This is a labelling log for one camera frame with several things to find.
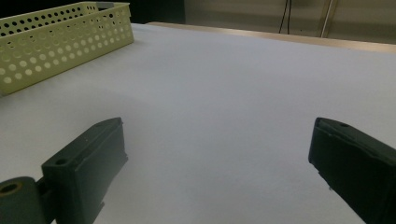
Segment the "wall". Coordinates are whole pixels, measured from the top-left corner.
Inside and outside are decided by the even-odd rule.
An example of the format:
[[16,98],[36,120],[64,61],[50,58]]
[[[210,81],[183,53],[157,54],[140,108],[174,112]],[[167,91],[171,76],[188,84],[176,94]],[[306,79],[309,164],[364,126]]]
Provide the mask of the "wall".
[[[292,1],[290,34],[316,36],[324,3]],[[186,23],[277,33],[284,6],[284,0],[185,0]],[[328,37],[396,44],[396,1],[338,0]]]

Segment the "basket hole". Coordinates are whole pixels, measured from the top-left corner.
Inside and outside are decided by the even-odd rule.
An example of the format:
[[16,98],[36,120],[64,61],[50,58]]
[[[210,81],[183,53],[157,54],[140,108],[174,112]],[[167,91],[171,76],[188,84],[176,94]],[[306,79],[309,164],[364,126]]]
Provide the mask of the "basket hole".
[[30,58],[29,60],[31,63],[37,63],[37,59],[35,57]]
[[26,67],[26,65],[27,65],[27,62],[26,62],[26,61],[20,61],[20,66],[21,66],[21,67]]
[[21,54],[20,54],[19,51],[14,51],[14,52],[12,53],[12,55],[14,56],[14,58],[20,58],[20,57],[21,57]]
[[32,72],[32,70],[30,70],[30,69],[26,69],[25,74],[26,74],[27,76],[31,76],[31,75],[33,74],[33,72]]
[[4,62],[6,62],[6,63],[9,62],[9,61],[11,60],[11,58],[10,58],[8,55],[6,55],[6,54],[3,55],[1,58],[2,58],[2,60],[3,60]]
[[17,73],[14,76],[16,79],[22,79],[22,74],[21,73]]
[[38,45],[36,45],[36,46],[34,46],[34,49],[35,49],[35,51],[40,51],[40,50],[41,50],[41,47],[38,46]]
[[10,64],[9,66],[8,66],[8,69],[9,69],[9,71],[15,71],[15,70],[17,70],[17,66],[15,65],[15,64]]
[[10,77],[5,77],[5,78],[3,79],[3,81],[4,81],[6,84],[9,84],[9,83],[12,82],[12,79],[11,79]]

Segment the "dark background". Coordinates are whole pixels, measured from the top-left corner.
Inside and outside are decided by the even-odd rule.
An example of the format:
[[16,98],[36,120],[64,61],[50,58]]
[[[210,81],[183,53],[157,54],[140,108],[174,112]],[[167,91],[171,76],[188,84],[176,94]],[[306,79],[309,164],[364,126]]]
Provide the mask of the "dark background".
[[[4,0],[0,7],[0,19],[43,10],[51,7],[61,7],[81,1],[71,0]],[[113,1],[129,2],[134,23],[147,23],[151,21],[163,21],[172,23],[185,23],[184,0],[129,0]]]

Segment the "table surface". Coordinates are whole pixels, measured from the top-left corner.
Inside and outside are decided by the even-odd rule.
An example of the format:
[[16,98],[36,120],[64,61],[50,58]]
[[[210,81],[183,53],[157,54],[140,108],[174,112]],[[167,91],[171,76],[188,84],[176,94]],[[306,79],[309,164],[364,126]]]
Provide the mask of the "table surface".
[[0,179],[122,117],[95,223],[363,223],[308,163],[316,117],[396,146],[396,54],[133,24],[135,42],[0,99]]

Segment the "green plastic basket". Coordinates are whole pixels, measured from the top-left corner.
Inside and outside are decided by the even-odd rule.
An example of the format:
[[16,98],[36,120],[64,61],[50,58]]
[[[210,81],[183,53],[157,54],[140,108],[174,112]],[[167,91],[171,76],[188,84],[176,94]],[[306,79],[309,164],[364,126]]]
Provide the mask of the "green plastic basket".
[[0,20],[0,95],[134,42],[129,3],[81,2]]

